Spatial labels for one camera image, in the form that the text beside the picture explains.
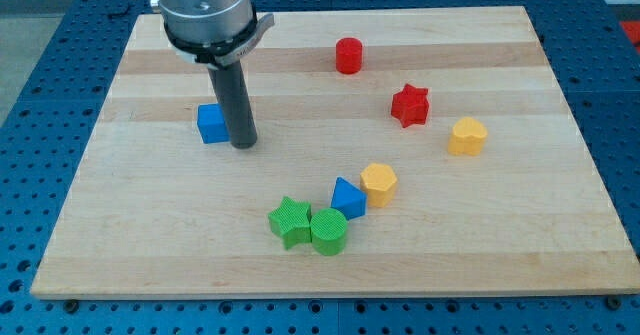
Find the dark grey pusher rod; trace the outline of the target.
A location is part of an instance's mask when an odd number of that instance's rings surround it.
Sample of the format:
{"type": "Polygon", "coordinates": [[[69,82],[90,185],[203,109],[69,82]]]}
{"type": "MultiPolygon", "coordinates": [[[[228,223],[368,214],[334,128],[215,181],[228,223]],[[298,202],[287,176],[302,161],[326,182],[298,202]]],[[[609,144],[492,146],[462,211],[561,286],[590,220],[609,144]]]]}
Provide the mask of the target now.
{"type": "Polygon", "coordinates": [[[236,149],[251,148],[257,142],[257,131],[241,63],[216,70],[209,67],[208,73],[231,145],[236,149]]]}

